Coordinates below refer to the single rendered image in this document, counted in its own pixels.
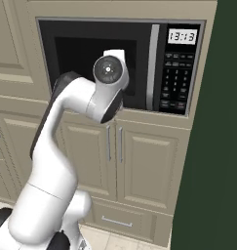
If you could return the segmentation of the black microwave door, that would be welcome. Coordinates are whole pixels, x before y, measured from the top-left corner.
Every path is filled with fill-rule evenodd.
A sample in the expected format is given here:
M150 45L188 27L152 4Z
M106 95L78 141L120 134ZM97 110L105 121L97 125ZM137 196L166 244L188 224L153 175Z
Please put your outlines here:
M40 20L38 24L51 84L68 71L92 80L94 63L103 52L122 49L130 76L124 106L148 110L146 86L152 23Z

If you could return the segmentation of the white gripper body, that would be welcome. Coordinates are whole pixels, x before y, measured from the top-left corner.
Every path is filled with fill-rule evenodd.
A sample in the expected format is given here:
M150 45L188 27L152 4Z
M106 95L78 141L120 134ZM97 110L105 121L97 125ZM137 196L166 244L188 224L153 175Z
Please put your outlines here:
M122 49L111 49L111 50L105 50L103 52L104 56L113 56L118 58L120 61L125 62L125 51Z

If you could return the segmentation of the beige cupboard door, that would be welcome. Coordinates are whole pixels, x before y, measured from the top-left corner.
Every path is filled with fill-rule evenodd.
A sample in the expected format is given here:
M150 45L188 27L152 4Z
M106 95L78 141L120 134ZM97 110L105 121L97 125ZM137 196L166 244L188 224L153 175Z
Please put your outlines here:
M123 128L123 161L119 128ZM171 126L116 121L118 201L172 215L175 213L190 131Z
M14 0L0 0L0 94L30 98L37 95Z
M31 172L30 147L48 100L0 95L0 201L14 204Z
M110 161L107 160L106 126L110 125ZM115 125L98 124L81 114L65 112L60 131L64 152L76 169L78 188L92 197L116 200Z

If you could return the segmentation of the black built-in microwave oven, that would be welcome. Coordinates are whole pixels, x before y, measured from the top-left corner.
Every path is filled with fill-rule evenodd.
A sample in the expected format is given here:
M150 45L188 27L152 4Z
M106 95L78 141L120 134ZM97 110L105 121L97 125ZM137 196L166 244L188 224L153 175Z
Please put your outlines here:
M39 18L37 24L40 20L122 21L159 24L153 109L150 111L179 115L186 115L189 112L203 39L205 24L203 21ZM186 103L186 107L179 109L178 102Z

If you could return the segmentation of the beige drawer front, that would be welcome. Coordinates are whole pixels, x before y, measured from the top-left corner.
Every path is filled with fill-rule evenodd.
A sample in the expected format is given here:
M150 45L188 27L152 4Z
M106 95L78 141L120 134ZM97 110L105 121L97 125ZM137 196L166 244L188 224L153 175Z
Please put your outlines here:
M127 228L103 221L101 219L102 215L115 221L127 224L133 223L133 226ZM172 221L172 216L162 213L154 213L119 202L93 198L92 208L88 215L82 220L82 224L139 239L160 247L168 247Z

